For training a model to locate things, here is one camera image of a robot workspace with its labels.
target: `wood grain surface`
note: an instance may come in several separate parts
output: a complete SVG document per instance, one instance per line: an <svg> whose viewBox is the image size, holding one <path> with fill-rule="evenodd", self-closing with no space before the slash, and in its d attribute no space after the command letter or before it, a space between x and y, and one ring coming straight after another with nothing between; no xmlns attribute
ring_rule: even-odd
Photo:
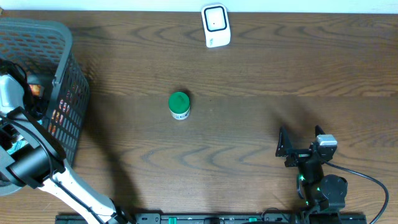
<svg viewBox="0 0 398 224"><path fill-rule="evenodd" d="M200 13L6 11L59 21L91 100L74 169L131 211L261 212L305 205L298 170L275 157L285 125L298 146L316 124L339 142L332 162L390 191L380 223L398 223L398 16L230 13L232 39L208 49ZM192 113L167 100L187 90ZM345 212L368 221L382 189L347 178ZM0 223L53 223L73 210L39 190L0 198Z"/></svg>

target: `white background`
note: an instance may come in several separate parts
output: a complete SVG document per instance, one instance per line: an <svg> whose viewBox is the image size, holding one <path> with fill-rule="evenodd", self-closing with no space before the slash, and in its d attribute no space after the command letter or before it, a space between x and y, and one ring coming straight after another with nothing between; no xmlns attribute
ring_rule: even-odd
<svg viewBox="0 0 398 224"><path fill-rule="evenodd" d="M3 9L189 11L207 0L0 0ZM398 0L224 0L229 12L398 13Z"/></svg>

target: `black wire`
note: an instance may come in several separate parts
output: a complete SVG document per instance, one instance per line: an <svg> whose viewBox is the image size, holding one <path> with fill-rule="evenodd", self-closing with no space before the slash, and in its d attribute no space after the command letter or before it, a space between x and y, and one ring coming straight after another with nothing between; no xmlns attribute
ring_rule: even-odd
<svg viewBox="0 0 398 224"><path fill-rule="evenodd" d="M283 212L282 212L279 208L274 208L274 207L267 208L265 211L263 211L263 212L261 213L261 219L262 219L263 221L265 221L265 220L264 220L264 215L265 215L266 213L268 213L269 210L277 210L277 211L283 216L283 218L284 218L287 222L290 223L290 220L289 220L288 218L286 218L286 216L283 214Z"/></svg>
<svg viewBox="0 0 398 224"><path fill-rule="evenodd" d="M384 184L383 184L382 182L376 180L376 179L373 178L373 177L370 177L370 176L368 176L368 175L365 175L365 174L362 174L362 173L360 173L360 172L356 172L356 171L353 171L353 170L350 170L350 169L347 169L347 168L344 168L344 167L341 167L341 166L338 166L338 165L331 164L330 162L327 162L326 160L324 160L324 159L322 158L322 156L319 154L319 152L318 152L318 155L319 155L320 160L321 160L322 162L324 162L325 164L327 164L327 165L329 165L329 166L331 166L331 167L334 167L334 168L336 168L336 169L343 170L343 171L345 171L345 172L349 172L349 173L358 175L358 176L360 176L360 177L366 178L366 179L368 179L368 180L371 180L371 181L377 183L378 185L380 185L380 187L383 188L384 193L386 194L386 199L384 199L383 207L380 209L380 212L376 215L376 217L373 218L373 220L372 220L369 224L376 223L377 220L381 217L381 215L383 214L383 212L384 212L384 211L386 210L386 208L387 208L387 204L388 204L388 200L389 200L389 194L388 194L387 187L384 186Z"/></svg>
<svg viewBox="0 0 398 224"><path fill-rule="evenodd" d="M33 133L31 130L27 129L25 126L3 116L0 114L0 118L7 121L8 123L11 123L14 126L17 126L18 128L21 128L22 130L24 130L25 132L27 132L29 135L31 135L39 144L40 146L43 148L47 159L49 160L49 166L50 166L50 175L49 178L50 180L59 188L61 188L62 191L64 191L69 197L71 197L76 203L78 203L79 205L81 205L84 209L86 209L88 212L90 212L94 218L101 224L103 224L104 222L102 221L102 219L100 219L98 217L98 214L95 213L89 206L87 206L86 204L84 204L81 200L79 200L76 196L74 196L71 192L69 192L68 189L66 189L60 182L57 182L53 179L53 173L54 173L54 167L52 164L52 160L51 160L51 156L49 153L49 149L45 146L45 144L43 143L43 141L35 134Z"/></svg>

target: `green-capped container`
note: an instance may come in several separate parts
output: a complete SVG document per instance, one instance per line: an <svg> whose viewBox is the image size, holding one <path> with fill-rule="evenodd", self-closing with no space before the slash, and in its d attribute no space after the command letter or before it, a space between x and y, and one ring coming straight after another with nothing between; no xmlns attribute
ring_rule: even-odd
<svg viewBox="0 0 398 224"><path fill-rule="evenodd" d="M169 109L172 117L177 120L187 118L191 112L191 102L187 94L175 92L169 98Z"/></svg>

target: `green bottle cap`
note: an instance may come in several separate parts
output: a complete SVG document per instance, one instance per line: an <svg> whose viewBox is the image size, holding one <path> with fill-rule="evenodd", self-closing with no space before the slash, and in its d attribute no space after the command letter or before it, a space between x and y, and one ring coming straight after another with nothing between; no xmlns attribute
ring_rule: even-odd
<svg viewBox="0 0 398 224"><path fill-rule="evenodd" d="M189 97L183 92L173 93L169 98L169 108L175 114L187 112L190 108Z"/></svg>

